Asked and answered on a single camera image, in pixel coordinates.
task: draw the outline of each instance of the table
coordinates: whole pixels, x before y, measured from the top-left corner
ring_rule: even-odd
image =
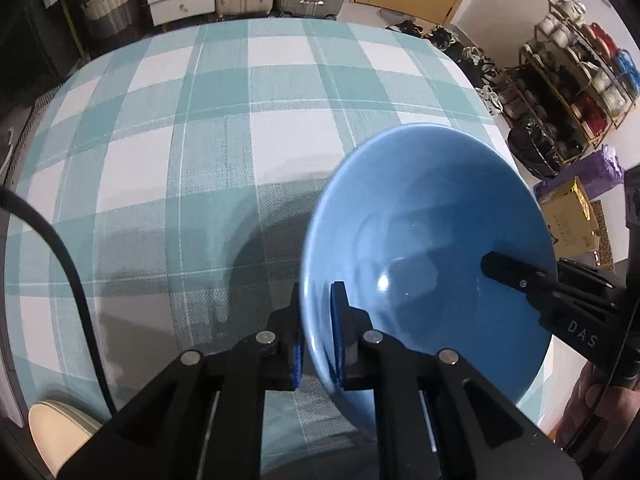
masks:
[[[130,44],[67,81],[17,192],[78,267],[118,406],[178,352],[221,351],[260,330],[289,301],[337,164],[376,132],[417,121],[464,130],[513,164],[455,63],[383,29],[211,23]],[[105,420],[62,270],[15,218],[5,301],[27,405],[53,398]],[[298,391],[267,396],[265,468],[365,445],[308,365]]]

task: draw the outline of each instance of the desk leg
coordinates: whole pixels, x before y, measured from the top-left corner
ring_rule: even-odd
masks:
[[[80,43],[80,39],[78,38],[78,34],[76,33],[76,28],[74,27],[74,22],[71,21],[71,15],[69,14],[69,9],[66,6],[65,0],[60,0],[60,4],[62,5],[62,12],[65,13],[66,24],[69,27],[69,32],[71,32],[71,37],[74,38],[74,43],[78,48],[78,52],[80,53],[80,57],[84,58],[84,48],[82,48],[82,44]]]

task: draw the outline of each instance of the purple package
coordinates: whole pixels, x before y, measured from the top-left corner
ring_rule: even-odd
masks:
[[[564,184],[574,176],[580,178],[589,200],[594,200],[609,189],[622,184],[625,170],[620,166],[613,146],[603,146],[601,150],[578,160],[564,168],[552,180],[543,180],[533,187],[536,198]]]

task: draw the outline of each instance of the silver rivet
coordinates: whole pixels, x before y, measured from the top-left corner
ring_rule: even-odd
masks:
[[[378,332],[378,330],[367,330],[362,335],[362,338],[367,343],[373,343],[374,345],[377,345],[380,341],[382,341],[382,332]]]
[[[263,345],[268,345],[276,341],[276,335],[271,330],[263,330],[255,335],[255,340]]]
[[[445,348],[444,350],[440,350],[438,357],[444,364],[454,365],[458,362],[460,356],[455,350],[452,350],[451,348]]]
[[[200,354],[195,350],[187,350],[180,356],[180,362],[186,366],[193,366],[200,362]]]

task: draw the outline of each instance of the blue bowl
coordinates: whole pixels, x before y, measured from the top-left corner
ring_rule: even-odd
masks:
[[[550,335],[523,294],[482,275],[498,251],[557,275],[545,221],[498,153],[438,124],[386,130],[354,150],[327,183],[306,233],[300,300],[318,377],[357,428],[375,436],[373,394],[335,381],[329,288],[408,348],[453,348],[516,403]]]

